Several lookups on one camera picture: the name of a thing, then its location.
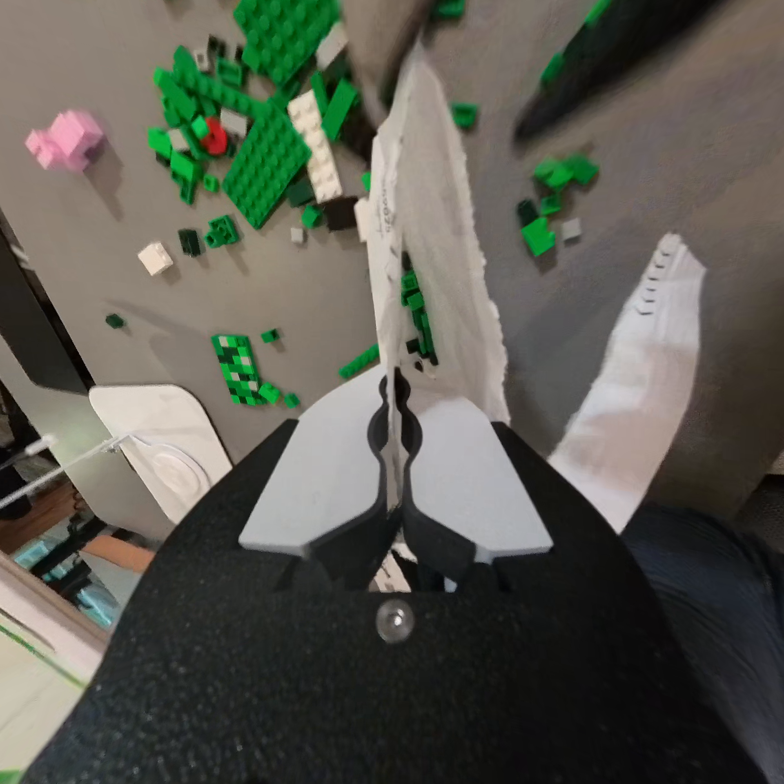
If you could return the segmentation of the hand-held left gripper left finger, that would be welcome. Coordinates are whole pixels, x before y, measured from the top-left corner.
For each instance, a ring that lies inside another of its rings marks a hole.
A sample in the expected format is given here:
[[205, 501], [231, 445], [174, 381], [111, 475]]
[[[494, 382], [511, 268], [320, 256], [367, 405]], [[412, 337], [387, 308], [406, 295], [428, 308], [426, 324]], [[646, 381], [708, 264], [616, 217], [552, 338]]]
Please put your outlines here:
[[350, 560], [363, 539], [379, 552], [387, 525], [386, 375], [359, 375], [313, 404], [296, 422], [239, 544], [246, 550], [324, 556], [347, 539]]

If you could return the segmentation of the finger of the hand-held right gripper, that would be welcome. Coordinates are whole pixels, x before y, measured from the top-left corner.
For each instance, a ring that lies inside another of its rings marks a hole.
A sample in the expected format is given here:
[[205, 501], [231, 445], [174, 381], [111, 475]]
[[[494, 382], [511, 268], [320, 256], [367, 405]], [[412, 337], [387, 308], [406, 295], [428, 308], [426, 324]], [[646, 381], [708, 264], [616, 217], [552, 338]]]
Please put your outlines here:
[[386, 119], [401, 64], [429, 16], [429, 1], [342, 2], [351, 68], [370, 123]]

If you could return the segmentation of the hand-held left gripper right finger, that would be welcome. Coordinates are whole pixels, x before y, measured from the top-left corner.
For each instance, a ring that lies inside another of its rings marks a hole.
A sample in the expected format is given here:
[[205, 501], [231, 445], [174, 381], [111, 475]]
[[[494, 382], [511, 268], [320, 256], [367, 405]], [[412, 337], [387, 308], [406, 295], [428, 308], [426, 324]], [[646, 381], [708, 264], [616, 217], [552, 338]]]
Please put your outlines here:
[[492, 421], [468, 398], [396, 370], [402, 523], [423, 564], [492, 564], [548, 553], [553, 540]]

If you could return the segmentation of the white printed paper bag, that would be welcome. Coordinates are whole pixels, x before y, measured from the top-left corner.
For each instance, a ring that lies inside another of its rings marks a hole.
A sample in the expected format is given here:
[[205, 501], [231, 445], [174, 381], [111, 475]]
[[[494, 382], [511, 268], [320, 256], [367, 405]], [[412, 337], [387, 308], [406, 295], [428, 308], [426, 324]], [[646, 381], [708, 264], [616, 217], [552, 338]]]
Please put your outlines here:
[[[373, 142], [368, 210], [380, 361], [390, 377], [390, 433], [399, 448], [404, 449], [396, 370], [403, 372], [411, 320], [400, 294], [405, 252], [426, 302], [439, 361], [423, 374], [438, 389], [468, 398], [492, 423], [509, 424], [507, 353], [499, 312], [485, 283], [466, 155], [443, 84], [421, 43], [405, 58], [390, 114]], [[473, 567], [425, 565], [453, 583]]]

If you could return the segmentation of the grey desk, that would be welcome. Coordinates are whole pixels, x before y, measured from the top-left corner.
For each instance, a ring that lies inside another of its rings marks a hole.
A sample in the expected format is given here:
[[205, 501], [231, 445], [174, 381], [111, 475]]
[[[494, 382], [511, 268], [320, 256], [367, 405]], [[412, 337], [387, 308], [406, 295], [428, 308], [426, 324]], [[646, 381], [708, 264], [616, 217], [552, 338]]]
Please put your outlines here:
[[[209, 413], [234, 461], [285, 417], [229, 398], [210, 336], [252, 338], [262, 374], [304, 405], [338, 383], [375, 323], [355, 232], [290, 240], [287, 204], [254, 231], [224, 194], [182, 203], [146, 134], [163, 123], [154, 71], [179, 45], [244, 42], [237, 2], [2, 2], [2, 210], [99, 385], [174, 383]], [[518, 114], [593, 2], [467, 2], [433, 25], [448, 101], [479, 106], [462, 134], [486, 282], [508, 352], [513, 427], [547, 455], [586, 395], [622, 304], [667, 232], [707, 269], [688, 414], [650, 488], [661, 503], [732, 517], [782, 451], [782, 2], [723, 2], [701, 24], [530, 146]], [[106, 139], [83, 173], [44, 170], [25, 147], [86, 111]], [[534, 258], [516, 204], [544, 158], [600, 166], [552, 220]], [[240, 241], [204, 242], [232, 216]], [[178, 230], [197, 230], [185, 256]], [[152, 277], [138, 252], [174, 265]], [[127, 324], [112, 329], [108, 314]], [[281, 338], [264, 344], [260, 333]]]

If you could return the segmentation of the large green studded plate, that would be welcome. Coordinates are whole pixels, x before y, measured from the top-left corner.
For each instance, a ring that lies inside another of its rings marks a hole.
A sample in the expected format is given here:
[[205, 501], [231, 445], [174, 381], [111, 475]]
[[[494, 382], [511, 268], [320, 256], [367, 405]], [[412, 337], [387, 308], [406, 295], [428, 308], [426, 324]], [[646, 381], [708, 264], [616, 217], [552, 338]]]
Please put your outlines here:
[[339, 19], [335, 1], [240, 1], [234, 19], [245, 35], [241, 59], [276, 87], [316, 52]]
[[265, 103], [223, 177], [222, 191], [259, 230], [310, 156], [289, 115], [276, 104]]

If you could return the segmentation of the long white plate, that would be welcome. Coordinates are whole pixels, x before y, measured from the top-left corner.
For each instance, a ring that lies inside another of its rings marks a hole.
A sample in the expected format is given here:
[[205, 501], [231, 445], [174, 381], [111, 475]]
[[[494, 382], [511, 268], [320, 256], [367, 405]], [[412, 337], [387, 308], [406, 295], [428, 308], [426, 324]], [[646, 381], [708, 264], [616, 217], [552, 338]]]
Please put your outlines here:
[[323, 130], [322, 117], [313, 90], [289, 101], [287, 112], [293, 128], [310, 150], [307, 173], [316, 201], [321, 204], [343, 195], [332, 147]]

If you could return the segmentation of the long narrow green plate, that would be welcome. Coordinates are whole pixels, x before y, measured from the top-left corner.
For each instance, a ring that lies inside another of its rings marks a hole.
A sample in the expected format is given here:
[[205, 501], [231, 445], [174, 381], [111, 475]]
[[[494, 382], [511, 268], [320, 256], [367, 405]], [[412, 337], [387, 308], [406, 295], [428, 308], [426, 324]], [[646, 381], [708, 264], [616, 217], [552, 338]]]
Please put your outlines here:
[[379, 344], [374, 343], [338, 370], [339, 377], [348, 380], [363, 372], [379, 359]]

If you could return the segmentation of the green mosaic plate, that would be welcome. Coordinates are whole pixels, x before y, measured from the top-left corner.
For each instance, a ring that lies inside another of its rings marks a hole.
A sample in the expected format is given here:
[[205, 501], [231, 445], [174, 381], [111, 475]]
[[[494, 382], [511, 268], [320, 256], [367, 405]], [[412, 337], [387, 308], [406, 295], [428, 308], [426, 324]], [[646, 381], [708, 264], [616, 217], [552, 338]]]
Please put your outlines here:
[[260, 373], [250, 338], [218, 334], [211, 336], [211, 343], [231, 401], [247, 407], [268, 405], [268, 400], [260, 393]]

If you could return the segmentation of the small black plate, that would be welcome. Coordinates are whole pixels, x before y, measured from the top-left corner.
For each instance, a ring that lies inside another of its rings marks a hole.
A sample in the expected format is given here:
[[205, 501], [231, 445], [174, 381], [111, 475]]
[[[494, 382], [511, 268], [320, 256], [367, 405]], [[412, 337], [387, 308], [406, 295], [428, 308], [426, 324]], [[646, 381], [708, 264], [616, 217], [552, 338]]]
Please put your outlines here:
[[358, 201], [357, 196], [341, 196], [320, 203], [329, 232], [355, 229], [358, 226], [355, 211]]

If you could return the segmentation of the curved row of green bricks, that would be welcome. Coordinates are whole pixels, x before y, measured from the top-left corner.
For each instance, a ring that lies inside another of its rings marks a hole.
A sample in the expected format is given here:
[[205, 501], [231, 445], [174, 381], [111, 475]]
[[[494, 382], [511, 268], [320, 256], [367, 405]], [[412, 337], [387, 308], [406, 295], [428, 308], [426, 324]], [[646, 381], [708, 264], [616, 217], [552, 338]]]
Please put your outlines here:
[[570, 191], [587, 189], [599, 172], [599, 164], [583, 152], [561, 158], [549, 156], [534, 167], [531, 174], [534, 193], [515, 207], [518, 230], [534, 258], [555, 249], [557, 236], [552, 220], [563, 217]]

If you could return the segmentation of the pile of green bricks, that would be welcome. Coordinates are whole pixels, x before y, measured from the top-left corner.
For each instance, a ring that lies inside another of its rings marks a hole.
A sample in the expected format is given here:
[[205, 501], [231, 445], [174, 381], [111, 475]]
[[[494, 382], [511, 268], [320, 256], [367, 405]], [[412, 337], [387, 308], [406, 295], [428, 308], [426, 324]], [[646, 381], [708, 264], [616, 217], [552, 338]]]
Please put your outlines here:
[[[361, 92], [352, 79], [341, 22], [339, 15], [316, 52], [281, 87], [243, 63], [245, 42], [230, 56], [227, 44], [215, 35], [209, 36], [201, 50], [179, 46], [171, 69], [156, 69], [153, 83], [161, 93], [166, 128], [148, 129], [147, 142], [156, 159], [169, 167], [183, 202], [191, 205], [200, 185], [213, 193], [222, 191], [223, 177], [263, 104], [274, 103], [288, 114], [289, 101], [309, 90], [314, 91], [321, 126], [331, 147], [341, 143], [370, 165], [376, 133], [365, 116]], [[217, 116], [228, 135], [227, 152], [219, 157], [212, 157], [201, 146], [201, 139], [209, 132], [205, 122], [209, 116]], [[318, 225], [324, 217], [310, 185], [307, 166], [289, 183], [279, 202], [283, 199], [293, 206], [305, 207], [305, 227]]]

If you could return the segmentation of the person's blue ribbed sweater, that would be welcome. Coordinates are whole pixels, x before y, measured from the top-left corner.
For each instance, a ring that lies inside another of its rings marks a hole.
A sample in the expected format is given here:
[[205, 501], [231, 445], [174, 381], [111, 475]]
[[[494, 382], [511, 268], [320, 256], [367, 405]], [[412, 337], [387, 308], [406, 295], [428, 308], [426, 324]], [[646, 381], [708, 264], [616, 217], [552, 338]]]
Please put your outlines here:
[[783, 782], [783, 556], [693, 510], [637, 510], [621, 534], [716, 711]]

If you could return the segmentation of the white square brick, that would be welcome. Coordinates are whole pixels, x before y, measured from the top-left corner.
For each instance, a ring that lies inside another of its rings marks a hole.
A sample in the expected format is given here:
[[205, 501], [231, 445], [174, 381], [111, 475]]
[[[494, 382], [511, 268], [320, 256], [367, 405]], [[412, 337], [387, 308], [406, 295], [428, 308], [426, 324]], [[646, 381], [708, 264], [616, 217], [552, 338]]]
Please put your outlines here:
[[173, 259], [160, 241], [153, 241], [140, 250], [138, 259], [152, 277], [160, 275], [174, 265]]

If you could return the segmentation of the pink brick pig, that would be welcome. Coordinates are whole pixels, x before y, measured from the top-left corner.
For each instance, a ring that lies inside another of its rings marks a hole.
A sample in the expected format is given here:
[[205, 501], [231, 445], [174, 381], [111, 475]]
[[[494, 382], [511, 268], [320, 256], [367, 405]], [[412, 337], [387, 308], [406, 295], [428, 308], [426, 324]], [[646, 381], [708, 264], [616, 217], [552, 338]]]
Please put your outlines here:
[[32, 130], [24, 144], [44, 170], [83, 173], [105, 139], [92, 114], [68, 110], [58, 114], [47, 129]]

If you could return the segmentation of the green printed instruction booklet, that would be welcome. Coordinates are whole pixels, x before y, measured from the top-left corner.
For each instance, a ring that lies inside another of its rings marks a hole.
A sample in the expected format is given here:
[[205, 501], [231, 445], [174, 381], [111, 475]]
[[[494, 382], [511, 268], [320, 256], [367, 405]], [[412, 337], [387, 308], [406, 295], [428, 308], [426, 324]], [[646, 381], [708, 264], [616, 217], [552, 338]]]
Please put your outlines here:
[[46, 640], [2, 615], [1, 782], [19, 782], [89, 679]]

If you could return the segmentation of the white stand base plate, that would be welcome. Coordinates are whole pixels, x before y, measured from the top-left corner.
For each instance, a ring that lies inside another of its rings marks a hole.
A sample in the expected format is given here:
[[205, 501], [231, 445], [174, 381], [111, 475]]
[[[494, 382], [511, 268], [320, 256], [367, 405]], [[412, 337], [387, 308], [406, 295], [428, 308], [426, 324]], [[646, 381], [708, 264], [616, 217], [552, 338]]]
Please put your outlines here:
[[40, 487], [66, 475], [76, 482], [87, 469], [93, 484], [110, 493], [105, 469], [117, 454], [133, 469], [169, 525], [176, 526], [206, 493], [232, 469], [232, 464], [199, 401], [171, 384], [95, 386], [88, 393], [101, 421], [101, 440], [90, 437], [89, 449], [71, 456], [47, 474], [2, 495], [5, 510]]

